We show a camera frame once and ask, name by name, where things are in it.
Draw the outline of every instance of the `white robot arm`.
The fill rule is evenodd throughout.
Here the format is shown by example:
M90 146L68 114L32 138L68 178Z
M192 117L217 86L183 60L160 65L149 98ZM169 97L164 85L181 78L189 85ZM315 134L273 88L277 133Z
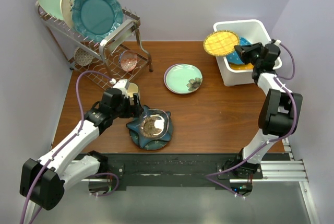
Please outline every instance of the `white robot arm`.
M265 46L256 43L234 47L245 64L253 64L252 78L266 95L259 116L258 132L253 140L240 151L236 159L223 168L224 170L234 167L250 157L246 163L233 171L236 176L247 177L255 173L263 156L275 143L273 140L284 137L292 127L294 128L292 133L297 128L303 97L301 94L293 93L287 88L282 89L284 84L277 78L276 72L273 70L275 60L280 54L280 49L274 42L275 40ZM293 103L296 105L296 119L294 119L293 103L287 93L291 94Z
M83 122L80 121L54 149L38 161L27 160L22 168L20 194L27 197L32 182L43 166L46 166L33 188L30 200L50 210L58 204L65 190L90 175L107 172L108 159L95 151L74 164L70 163L89 143L110 127L114 119L140 117L143 108L139 96L135 93L134 103L130 102L128 87L128 80L119 80L113 88L104 92L102 100L96 102L85 114Z

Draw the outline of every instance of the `metal rack leg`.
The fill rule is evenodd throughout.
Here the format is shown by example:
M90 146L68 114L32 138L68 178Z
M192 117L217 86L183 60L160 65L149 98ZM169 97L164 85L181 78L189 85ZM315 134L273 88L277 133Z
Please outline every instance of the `metal rack leg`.
M148 51L146 51L146 50L142 47L139 28L137 28L137 29L135 30L135 34L136 34L136 40L137 40L137 44L138 44L138 46L140 46L140 48L147 54L147 57L148 57L148 65L149 65L149 68L150 68L150 72L152 72L152 71L153 71L152 56L151 56L151 54L150 54Z
M68 64L67 56L66 56L66 54L64 53L64 51L63 51L61 45L58 43L58 41L57 41L56 37L54 36L53 32L51 31L51 29L50 29L49 27L45 26L45 28L47 29L47 31L48 31L49 34L51 35L51 37L52 37L52 39L54 40L54 42L56 43L57 47L59 48L59 50L60 50L61 53L63 54L63 56L64 56L64 58L65 58L65 60L66 60L66 63Z

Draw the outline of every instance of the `wooden table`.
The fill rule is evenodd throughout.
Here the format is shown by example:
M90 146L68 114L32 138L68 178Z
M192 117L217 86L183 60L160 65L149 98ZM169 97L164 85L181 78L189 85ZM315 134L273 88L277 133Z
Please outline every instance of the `wooden table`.
M265 99L254 84L226 87L216 59L208 55L202 42L144 42L152 54L154 72L145 70L134 82L139 86L141 104L172 113L174 133L171 142L156 152L239 152L258 130L257 120ZM126 46L137 49L135 42ZM173 64L197 66L203 75L201 87L188 95L176 95L164 85L163 75ZM58 144L80 120L75 93L78 73L73 72L62 115L55 136ZM89 110L101 100L103 90L84 77L80 83L83 109ZM130 119L116 119L84 152L148 152L131 140L125 124ZM282 142L272 152L284 152Z

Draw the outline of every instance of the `yellow woven plate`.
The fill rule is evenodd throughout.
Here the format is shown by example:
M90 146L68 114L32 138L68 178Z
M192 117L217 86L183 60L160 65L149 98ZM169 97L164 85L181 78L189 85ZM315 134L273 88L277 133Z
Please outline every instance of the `yellow woven plate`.
M229 63L230 68L236 71L241 71L241 70L252 70L253 69L253 65L251 63L247 64L247 65L234 65Z
M232 31L220 30L206 37L204 50L214 56L225 56L234 51L234 46L239 45L239 36Z

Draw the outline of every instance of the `small decorative bowl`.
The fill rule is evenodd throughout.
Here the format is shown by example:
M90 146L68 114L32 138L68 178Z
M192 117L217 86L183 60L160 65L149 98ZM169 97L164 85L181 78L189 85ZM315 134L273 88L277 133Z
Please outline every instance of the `small decorative bowl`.
M126 50L121 53L118 59L118 63L124 71L130 72L135 69L138 63L138 56L136 52L132 50Z

